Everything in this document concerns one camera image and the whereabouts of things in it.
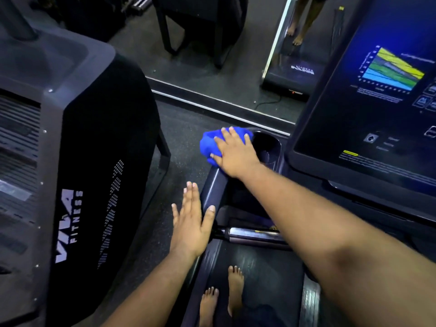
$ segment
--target bare foot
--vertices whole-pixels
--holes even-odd
[[[237,266],[228,267],[228,313],[232,316],[235,310],[243,307],[244,276]]]
[[[294,39],[294,41],[292,42],[292,44],[294,46],[299,46],[300,44],[302,44],[302,40],[304,39],[304,34],[300,33],[299,35],[297,35],[297,37]]]
[[[292,22],[291,26],[288,28],[288,31],[286,32],[286,34],[290,37],[292,37],[295,33],[295,29],[297,28],[297,23]]]
[[[204,292],[200,302],[200,323],[198,327],[212,327],[218,295],[219,291],[214,287]]]

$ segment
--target treadmill display screen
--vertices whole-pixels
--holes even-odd
[[[374,0],[294,150],[436,196],[436,0]]]

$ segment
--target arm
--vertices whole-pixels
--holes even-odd
[[[434,326],[436,265],[351,212],[260,164],[249,137],[223,131],[213,156],[240,179],[323,290],[359,326]]]
[[[194,260],[209,241],[215,207],[201,218],[198,186],[188,182],[182,209],[173,207],[173,236],[170,253],[144,282],[115,310],[103,327],[164,326]]]

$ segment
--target treadmill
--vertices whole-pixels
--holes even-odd
[[[300,46],[286,32],[297,0],[286,0],[277,32],[262,74],[262,87],[307,101],[319,81],[344,26],[359,0],[327,0]]]
[[[360,0],[291,137],[258,129],[253,145],[272,170],[436,262],[434,9],[436,0]],[[214,326],[229,326],[229,265],[244,272],[245,305],[317,326],[320,286],[243,184],[212,167],[201,200],[203,211],[217,207],[213,239],[168,326],[196,326],[210,286],[220,290]]]

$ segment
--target person's left hand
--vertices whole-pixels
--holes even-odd
[[[211,205],[202,220],[198,186],[196,183],[188,182],[183,190],[180,213],[176,204],[172,204],[172,208],[174,230],[170,252],[180,251],[191,258],[199,257],[209,242],[215,219],[215,207]]]

